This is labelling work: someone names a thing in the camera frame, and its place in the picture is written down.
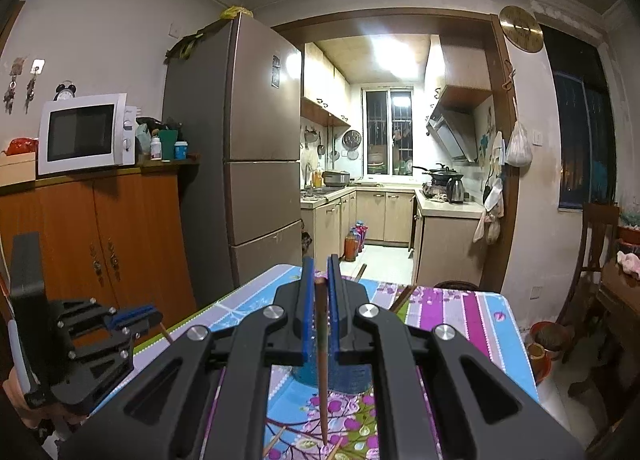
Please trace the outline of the white microwave oven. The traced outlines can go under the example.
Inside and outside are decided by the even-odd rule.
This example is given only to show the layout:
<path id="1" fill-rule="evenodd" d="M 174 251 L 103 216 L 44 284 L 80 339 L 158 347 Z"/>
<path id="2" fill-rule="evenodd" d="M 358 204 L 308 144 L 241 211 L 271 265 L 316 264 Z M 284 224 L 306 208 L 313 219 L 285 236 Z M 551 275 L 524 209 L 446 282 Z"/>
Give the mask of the white microwave oven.
<path id="1" fill-rule="evenodd" d="M 125 93 L 47 102 L 39 124 L 37 174 L 133 165 L 136 116 Z"/>

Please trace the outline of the wooden chopstick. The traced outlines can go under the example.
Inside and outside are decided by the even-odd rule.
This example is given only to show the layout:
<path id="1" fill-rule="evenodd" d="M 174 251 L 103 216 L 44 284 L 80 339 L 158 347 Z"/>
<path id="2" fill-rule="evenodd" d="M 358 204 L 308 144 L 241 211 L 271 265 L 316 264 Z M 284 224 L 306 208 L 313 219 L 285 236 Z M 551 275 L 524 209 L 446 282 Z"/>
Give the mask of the wooden chopstick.
<path id="1" fill-rule="evenodd" d="M 316 278 L 314 280 L 314 319 L 316 320 L 320 428 L 322 442 L 326 445 L 329 441 L 329 318 L 328 291 L 326 291 L 326 280 L 324 278 Z"/>
<path id="2" fill-rule="evenodd" d="M 366 271 L 367 268 L 367 264 L 363 263 L 360 266 L 360 269 L 358 269 L 357 275 L 355 276 L 354 280 L 356 281 L 356 283 L 359 283 L 360 279 L 362 278 L 364 272 Z"/>
<path id="3" fill-rule="evenodd" d="M 164 337 L 164 339 L 170 344 L 174 343 L 174 339 L 171 338 L 170 333 L 165 328 L 164 324 L 160 323 L 160 333 Z"/>
<path id="4" fill-rule="evenodd" d="M 340 450 L 342 443 L 343 443 L 343 437 L 342 436 L 338 436 L 336 442 L 332 445 L 332 448 L 329 451 L 329 454 L 326 456 L 326 460 L 333 460 L 334 459 L 335 455 Z"/>
<path id="5" fill-rule="evenodd" d="M 280 438 L 282 436 L 282 434 L 284 433 L 285 428 L 280 428 L 280 430 L 277 433 L 274 433 L 273 436 L 271 437 L 271 440 L 269 441 L 269 443 L 265 446 L 264 450 L 262 451 L 262 458 L 264 459 L 268 459 L 269 458 L 269 454 L 270 451 L 273 450 L 273 447 L 277 445 L 277 443 L 280 442 Z"/>
<path id="6" fill-rule="evenodd" d="M 406 286 L 405 289 L 400 292 L 400 295 L 398 295 L 392 306 L 390 306 L 390 311 L 397 314 L 401 307 L 410 299 L 414 289 L 416 289 L 416 285 Z"/>

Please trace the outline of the black wok on stove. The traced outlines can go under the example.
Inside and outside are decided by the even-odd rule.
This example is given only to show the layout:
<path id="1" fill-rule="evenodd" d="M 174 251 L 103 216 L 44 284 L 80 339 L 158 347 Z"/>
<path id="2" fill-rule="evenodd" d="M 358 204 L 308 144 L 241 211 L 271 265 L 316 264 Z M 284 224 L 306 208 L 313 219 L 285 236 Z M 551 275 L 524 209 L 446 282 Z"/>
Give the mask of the black wok on stove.
<path id="1" fill-rule="evenodd" d="M 439 164 L 438 168 L 427 169 L 414 165 L 413 171 L 421 170 L 423 173 L 431 176 L 432 183 L 437 185 L 446 185 L 450 180 L 458 180 L 462 178 L 462 174 L 454 169 L 446 167 L 446 165 Z"/>

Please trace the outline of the grey tall refrigerator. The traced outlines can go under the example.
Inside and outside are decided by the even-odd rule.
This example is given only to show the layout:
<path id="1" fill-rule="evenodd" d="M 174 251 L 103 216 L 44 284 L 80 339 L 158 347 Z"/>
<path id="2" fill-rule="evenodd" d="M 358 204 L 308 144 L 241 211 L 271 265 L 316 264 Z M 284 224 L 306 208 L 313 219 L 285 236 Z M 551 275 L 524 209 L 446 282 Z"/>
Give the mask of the grey tall refrigerator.
<path id="1" fill-rule="evenodd" d="M 200 157 L 181 222 L 194 298 L 206 305 L 302 261 L 302 54 L 240 13 L 182 39 L 166 64 L 163 117 Z"/>

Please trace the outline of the steel kettle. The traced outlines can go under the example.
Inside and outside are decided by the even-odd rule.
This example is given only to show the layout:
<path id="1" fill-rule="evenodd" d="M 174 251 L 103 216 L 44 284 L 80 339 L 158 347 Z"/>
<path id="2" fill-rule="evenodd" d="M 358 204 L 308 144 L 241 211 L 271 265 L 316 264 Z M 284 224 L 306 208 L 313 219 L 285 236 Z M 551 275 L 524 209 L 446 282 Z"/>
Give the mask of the steel kettle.
<path id="1" fill-rule="evenodd" d="M 451 176 L 446 186 L 446 196 L 449 203 L 463 203 L 465 189 L 461 175 Z"/>

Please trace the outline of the gold round wall plate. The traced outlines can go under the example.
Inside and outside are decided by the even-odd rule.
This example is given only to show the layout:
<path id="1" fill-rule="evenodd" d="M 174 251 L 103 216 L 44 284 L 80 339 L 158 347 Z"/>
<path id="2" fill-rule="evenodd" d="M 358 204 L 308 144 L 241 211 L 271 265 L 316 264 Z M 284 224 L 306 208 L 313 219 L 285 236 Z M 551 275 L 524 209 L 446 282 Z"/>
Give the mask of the gold round wall plate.
<path id="1" fill-rule="evenodd" d="M 499 13 L 503 35 L 517 48 L 538 53 L 544 47 L 544 33 L 536 18 L 516 5 L 507 5 Z"/>

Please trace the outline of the wooden chair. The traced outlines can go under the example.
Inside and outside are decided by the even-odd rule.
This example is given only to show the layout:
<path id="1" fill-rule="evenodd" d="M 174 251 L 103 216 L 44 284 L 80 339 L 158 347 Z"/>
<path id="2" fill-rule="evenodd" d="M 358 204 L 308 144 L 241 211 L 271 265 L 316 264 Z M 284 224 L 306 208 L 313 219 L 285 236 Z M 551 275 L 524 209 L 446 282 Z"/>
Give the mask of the wooden chair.
<path id="1" fill-rule="evenodd" d="M 570 332 L 562 354 L 566 364 L 578 342 L 588 333 L 602 269 L 613 258 L 620 207 L 586 203 L 582 208 L 582 232 L 574 275 L 556 322 Z"/>

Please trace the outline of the range hood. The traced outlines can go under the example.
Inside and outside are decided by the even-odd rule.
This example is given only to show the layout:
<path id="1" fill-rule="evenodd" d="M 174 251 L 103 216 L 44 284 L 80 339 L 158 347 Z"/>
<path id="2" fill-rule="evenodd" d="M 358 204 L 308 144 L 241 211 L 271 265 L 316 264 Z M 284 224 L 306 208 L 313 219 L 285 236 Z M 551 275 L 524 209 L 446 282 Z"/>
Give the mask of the range hood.
<path id="1" fill-rule="evenodd" d="M 477 161 L 475 120 L 471 112 L 437 105 L 427 120 L 426 128 L 452 160 Z"/>

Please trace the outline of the blue perforated utensil holder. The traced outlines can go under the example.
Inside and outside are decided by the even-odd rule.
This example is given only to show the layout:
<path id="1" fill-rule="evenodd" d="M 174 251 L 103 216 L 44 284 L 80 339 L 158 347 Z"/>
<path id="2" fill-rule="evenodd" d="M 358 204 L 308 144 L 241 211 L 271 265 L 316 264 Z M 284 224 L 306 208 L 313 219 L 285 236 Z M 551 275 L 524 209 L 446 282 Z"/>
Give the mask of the blue perforated utensil holder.
<path id="1" fill-rule="evenodd" d="M 303 366 L 293 367 L 293 378 L 311 388 L 318 388 L 318 362 L 316 334 L 310 338 L 309 355 Z M 329 356 L 329 381 L 331 392 L 357 395 L 367 392 L 372 388 L 371 368 L 367 365 L 340 365 L 332 356 Z"/>

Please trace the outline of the brown wooden cabinet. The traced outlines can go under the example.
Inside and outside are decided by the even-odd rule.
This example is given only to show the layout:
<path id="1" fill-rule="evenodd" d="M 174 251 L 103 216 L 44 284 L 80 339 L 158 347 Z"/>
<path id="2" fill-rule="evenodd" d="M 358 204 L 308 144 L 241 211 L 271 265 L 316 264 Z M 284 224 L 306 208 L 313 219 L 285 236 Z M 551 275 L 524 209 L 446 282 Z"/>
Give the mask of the brown wooden cabinet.
<path id="1" fill-rule="evenodd" d="M 152 304 L 171 327 L 196 310 L 180 213 L 196 173 L 190 158 L 3 183 L 4 251 L 36 232 L 49 298 Z"/>

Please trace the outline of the dark window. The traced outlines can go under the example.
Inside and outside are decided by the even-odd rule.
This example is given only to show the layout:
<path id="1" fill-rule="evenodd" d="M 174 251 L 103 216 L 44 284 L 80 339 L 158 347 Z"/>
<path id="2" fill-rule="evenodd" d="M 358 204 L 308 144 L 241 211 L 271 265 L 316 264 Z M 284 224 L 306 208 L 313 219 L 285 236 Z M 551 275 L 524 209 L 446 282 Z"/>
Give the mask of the dark window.
<path id="1" fill-rule="evenodd" d="M 561 179 L 559 207 L 612 205 L 616 190 L 616 144 L 608 83 L 597 49 L 544 26 L 559 110 Z"/>

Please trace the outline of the white hanging plastic bag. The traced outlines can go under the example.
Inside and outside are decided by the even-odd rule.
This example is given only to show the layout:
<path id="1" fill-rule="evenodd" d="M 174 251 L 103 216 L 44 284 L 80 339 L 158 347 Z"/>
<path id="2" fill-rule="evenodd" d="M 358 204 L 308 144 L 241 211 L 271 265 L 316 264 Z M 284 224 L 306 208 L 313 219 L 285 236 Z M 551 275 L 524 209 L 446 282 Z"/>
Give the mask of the white hanging plastic bag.
<path id="1" fill-rule="evenodd" d="M 506 164 L 514 168 L 527 168 L 532 161 L 533 147 L 527 131 L 520 121 L 516 121 L 506 147 Z"/>

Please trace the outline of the dark wooden dining table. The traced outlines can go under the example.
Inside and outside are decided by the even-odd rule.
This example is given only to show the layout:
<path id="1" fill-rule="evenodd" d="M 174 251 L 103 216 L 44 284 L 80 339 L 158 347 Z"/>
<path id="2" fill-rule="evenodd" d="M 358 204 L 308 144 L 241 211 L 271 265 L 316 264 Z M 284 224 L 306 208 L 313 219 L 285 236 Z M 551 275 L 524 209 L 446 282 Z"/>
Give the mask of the dark wooden dining table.
<path id="1" fill-rule="evenodd" d="M 624 388 L 639 388 L 639 281 L 623 272 L 614 259 L 603 266 L 597 302 L 612 342 L 617 376 Z"/>

